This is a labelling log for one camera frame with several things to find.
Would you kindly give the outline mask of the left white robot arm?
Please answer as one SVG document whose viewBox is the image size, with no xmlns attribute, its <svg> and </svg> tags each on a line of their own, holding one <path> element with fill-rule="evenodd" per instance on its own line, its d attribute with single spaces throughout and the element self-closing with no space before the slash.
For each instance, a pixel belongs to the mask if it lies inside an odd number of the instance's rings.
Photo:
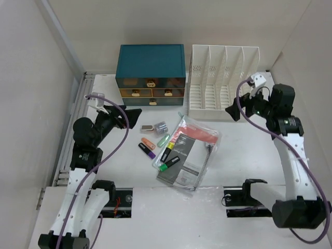
<svg viewBox="0 0 332 249">
<path fill-rule="evenodd" d="M 38 240 L 40 248 L 91 248 L 91 228 L 102 219 L 103 207 L 116 200 L 114 182 L 97 180 L 96 166 L 105 159 L 99 148 L 113 128 L 132 129 L 142 110 L 105 105 L 95 121 L 87 117 L 73 124 L 74 147 L 66 193 L 57 217 L 47 234 Z"/>
</svg>

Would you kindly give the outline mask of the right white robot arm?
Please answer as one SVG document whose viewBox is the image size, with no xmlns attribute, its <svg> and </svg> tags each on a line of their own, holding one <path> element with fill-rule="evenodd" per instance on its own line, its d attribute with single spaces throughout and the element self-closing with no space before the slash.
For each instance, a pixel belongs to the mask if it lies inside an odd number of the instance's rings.
<svg viewBox="0 0 332 249">
<path fill-rule="evenodd" d="M 304 131 L 299 118 L 292 115 L 295 90 L 283 84 L 274 85 L 265 99 L 262 87 L 240 96 L 226 108 L 234 121 L 256 114 L 266 120 L 266 128 L 279 153 L 285 189 L 277 190 L 261 179 L 247 179 L 240 191 L 246 204 L 258 201 L 271 213 L 275 225 L 289 229 L 316 229 L 327 221 L 331 203 L 323 195 L 306 162 Z"/>
</svg>

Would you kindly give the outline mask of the yellow drawer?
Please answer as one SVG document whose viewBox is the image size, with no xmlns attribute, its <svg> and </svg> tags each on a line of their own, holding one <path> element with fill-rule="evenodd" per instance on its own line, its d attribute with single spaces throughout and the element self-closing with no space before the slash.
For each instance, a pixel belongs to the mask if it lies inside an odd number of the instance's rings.
<svg viewBox="0 0 332 249">
<path fill-rule="evenodd" d="M 123 98 L 148 98 L 152 97 L 151 89 L 119 89 Z"/>
</svg>

